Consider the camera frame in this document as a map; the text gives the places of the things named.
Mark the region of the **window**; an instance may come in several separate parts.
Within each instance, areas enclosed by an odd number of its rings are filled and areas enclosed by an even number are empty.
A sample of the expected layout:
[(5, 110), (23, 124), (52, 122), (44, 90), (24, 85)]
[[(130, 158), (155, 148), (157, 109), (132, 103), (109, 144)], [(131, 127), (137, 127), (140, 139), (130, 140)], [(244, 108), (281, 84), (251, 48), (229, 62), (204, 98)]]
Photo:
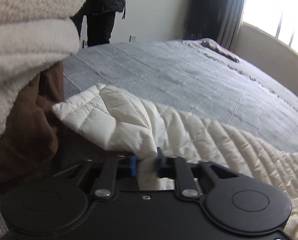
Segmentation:
[(243, 22), (264, 31), (298, 54), (298, 0), (246, 0)]

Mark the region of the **wall socket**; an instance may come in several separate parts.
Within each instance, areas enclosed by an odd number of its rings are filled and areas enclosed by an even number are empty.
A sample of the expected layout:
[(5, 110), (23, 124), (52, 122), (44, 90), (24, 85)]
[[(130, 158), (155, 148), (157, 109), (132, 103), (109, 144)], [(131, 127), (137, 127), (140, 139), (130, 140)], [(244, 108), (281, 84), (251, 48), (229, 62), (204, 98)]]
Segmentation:
[(129, 42), (135, 42), (136, 36), (130, 35)]

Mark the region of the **white quilted down coat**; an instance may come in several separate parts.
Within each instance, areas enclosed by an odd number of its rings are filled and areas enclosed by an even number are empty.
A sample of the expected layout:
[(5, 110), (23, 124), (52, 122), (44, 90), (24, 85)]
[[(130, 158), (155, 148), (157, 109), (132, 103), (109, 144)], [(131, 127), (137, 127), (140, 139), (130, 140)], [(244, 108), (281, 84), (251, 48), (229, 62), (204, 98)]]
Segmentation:
[(141, 189), (172, 188), (153, 170), (158, 149), (190, 163), (213, 161), (279, 188), (292, 203), (285, 232), (298, 239), (298, 152), (278, 150), (249, 132), (101, 83), (54, 104), (52, 111), (66, 127), (98, 147), (135, 154), (140, 159)]

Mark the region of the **brown trousers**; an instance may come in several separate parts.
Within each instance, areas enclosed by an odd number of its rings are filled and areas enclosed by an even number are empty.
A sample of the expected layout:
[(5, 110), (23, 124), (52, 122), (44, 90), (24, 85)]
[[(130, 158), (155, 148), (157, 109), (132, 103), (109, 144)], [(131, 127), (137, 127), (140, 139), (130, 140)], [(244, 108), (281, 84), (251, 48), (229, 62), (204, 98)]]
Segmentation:
[(50, 169), (63, 129), (52, 106), (62, 101), (61, 62), (40, 72), (20, 91), (0, 140), (0, 183), (43, 174)]

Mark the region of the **white fleece sleeve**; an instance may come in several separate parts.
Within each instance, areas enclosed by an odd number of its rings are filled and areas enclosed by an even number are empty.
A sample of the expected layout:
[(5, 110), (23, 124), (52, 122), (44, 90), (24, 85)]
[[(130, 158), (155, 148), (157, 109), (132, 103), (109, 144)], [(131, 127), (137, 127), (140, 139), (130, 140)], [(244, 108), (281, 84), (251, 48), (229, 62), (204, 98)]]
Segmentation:
[(71, 21), (86, 0), (0, 0), (0, 138), (20, 90), (79, 50)]

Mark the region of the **left grey curtain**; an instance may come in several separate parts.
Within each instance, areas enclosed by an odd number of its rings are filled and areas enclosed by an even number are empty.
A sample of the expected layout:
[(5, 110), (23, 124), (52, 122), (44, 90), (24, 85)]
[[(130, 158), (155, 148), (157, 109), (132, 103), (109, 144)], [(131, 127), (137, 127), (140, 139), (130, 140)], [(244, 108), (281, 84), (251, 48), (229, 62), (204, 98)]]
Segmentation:
[(232, 51), (242, 24), (245, 0), (227, 0), (217, 43)]

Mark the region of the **person in dark clothes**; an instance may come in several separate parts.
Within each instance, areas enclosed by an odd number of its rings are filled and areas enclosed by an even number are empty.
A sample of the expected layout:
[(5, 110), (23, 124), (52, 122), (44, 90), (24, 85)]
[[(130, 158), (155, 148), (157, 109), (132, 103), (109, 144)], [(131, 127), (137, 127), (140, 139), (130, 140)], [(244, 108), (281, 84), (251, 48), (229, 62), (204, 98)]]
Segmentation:
[(126, 0), (86, 0), (71, 20), (78, 33), (82, 30), (83, 17), (87, 23), (87, 46), (109, 44), (117, 12), (125, 13)]

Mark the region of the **dark hanging clothes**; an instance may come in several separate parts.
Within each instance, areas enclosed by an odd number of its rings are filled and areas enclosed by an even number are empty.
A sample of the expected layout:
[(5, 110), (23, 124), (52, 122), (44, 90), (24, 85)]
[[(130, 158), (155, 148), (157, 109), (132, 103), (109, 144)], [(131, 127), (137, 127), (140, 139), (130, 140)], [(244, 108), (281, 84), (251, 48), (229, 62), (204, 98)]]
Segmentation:
[(192, 0), (186, 20), (185, 39), (217, 40), (228, 0)]

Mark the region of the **grey checked bedspread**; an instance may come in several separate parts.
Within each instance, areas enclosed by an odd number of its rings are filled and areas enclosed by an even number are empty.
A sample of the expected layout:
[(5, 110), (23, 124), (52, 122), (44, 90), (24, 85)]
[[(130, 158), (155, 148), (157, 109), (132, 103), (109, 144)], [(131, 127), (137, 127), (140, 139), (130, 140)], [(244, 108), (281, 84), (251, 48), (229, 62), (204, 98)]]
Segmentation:
[(251, 63), (231, 61), (201, 41), (106, 44), (80, 50), (63, 66), (66, 97), (97, 83), (113, 85), (298, 152), (298, 97)]

